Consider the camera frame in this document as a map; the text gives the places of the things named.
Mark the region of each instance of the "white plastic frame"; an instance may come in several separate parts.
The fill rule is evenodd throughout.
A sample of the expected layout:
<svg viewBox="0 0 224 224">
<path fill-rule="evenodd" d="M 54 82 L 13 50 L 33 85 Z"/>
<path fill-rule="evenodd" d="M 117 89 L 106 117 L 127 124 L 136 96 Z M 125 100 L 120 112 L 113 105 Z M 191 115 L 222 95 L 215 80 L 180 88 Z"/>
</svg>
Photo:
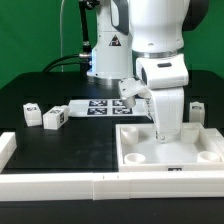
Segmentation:
<svg viewBox="0 0 224 224">
<path fill-rule="evenodd" d="M 208 132 L 223 144 L 215 129 Z M 223 170 L 0 175 L 0 201 L 220 196 L 224 196 Z"/>
</svg>

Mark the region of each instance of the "white block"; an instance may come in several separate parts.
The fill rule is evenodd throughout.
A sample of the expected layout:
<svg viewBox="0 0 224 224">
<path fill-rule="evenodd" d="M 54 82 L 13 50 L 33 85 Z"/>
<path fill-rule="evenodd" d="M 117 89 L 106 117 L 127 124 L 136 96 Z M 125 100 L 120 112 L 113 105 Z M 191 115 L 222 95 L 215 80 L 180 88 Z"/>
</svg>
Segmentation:
<svg viewBox="0 0 224 224">
<path fill-rule="evenodd" d="M 42 125 L 41 111 L 36 103 L 27 103 L 23 105 L 23 110 L 28 127 Z"/>
<path fill-rule="evenodd" d="M 92 173 L 0 176 L 0 201 L 92 199 Z"/>
<path fill-rule="evenodd" d="M 14 132 L 5 132 L 0 137 L 0 172 L 2 172 L 6 163 L 15 151 L 16 138 Z"/>
<path fill-rule="evenodd" d="M 44 129 L 58 130 L 68 120 L 69 107 L 55 106 L 43 116 Z"/>
<path fill-rule="evenodd" d="M 190 122 L 199 122 L 204 126 L 205 122 L 205 106 L 203 103 L 193 102 L 190 103 Z"/>
</svg>

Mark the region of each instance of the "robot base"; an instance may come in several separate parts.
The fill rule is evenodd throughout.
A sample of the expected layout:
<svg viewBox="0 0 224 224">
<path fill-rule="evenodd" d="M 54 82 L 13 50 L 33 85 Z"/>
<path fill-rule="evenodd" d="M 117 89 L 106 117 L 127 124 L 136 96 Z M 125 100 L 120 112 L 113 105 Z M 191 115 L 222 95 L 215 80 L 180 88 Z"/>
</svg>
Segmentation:
<svg viewBox="0 0 224 224">
<path fill-rule="evenodd" d="M 87 72 L 87 81 L 97 83 L 103 86 L 117 86 L 120 79 L 106 79 L 98 77 L 97 74 L 93 74 L 91 71 Z"/>
</svg>

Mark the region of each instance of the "robot logo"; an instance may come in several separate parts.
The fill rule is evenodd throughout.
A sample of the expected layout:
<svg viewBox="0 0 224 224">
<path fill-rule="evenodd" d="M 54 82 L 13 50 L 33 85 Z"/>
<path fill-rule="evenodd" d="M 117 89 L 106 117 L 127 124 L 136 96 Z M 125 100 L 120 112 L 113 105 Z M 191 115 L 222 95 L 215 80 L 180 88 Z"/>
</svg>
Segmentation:
<svg viewBox="0 0 224 224">
<path fill-rule="evenodd" d="M 112 46 L 112 47 L 120 47 L 121 46 L 121 43 L 117 37 L 117 35 L 114 35 L 112 41 L 110 42 L 110 45 L 109 46 Z"/>
</svg>

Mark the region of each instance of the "black cable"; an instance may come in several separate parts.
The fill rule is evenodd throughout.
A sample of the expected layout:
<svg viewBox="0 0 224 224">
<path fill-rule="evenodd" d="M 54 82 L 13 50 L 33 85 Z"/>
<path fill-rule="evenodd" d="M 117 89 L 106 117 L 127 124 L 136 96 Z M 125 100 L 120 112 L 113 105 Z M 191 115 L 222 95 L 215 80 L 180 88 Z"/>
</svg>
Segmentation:
<svg viewBox="0 0 224 224">
<path fill-rule="evenodd" d="M 52 61 L 50 64 L 48 64 L 42 72 L 46 72 L 49 68 L 51 68 L 51 66 L 55 65 L 56 63 L 58 62 L 61 62 L 61 61 L 65 61 L 65 60 L 68 60 L 68 59 L 71 59 L 71 58 L 78 58 L 79 55 L 78 54 L 72 54 L 72 55 L 68 55 L 68 56 L 64 56 L 64 57 L 61 57 L 61 58 L 58 58 L 54 61 Z"/>
<path fill-rule="evenodd" d="M 79 1 L 79 11 L 80 11 L 80 17 L 81 17 L 83 51 L 91 52 L 88 25 L 87 25 L 87 19 L 86 19 L 86 2 Z"/>
<path fill-rule="evenodd" d="M 80 64 L 88 64 L 88 62 L 69 62 L 69 63 L 60 63 L 56 65 L 52 65 L 49 69 L 47 69 L 45 72 L 50 72 L 53 68 L 64 66 L 64 65 L 80 65 Z"/>
</svg>

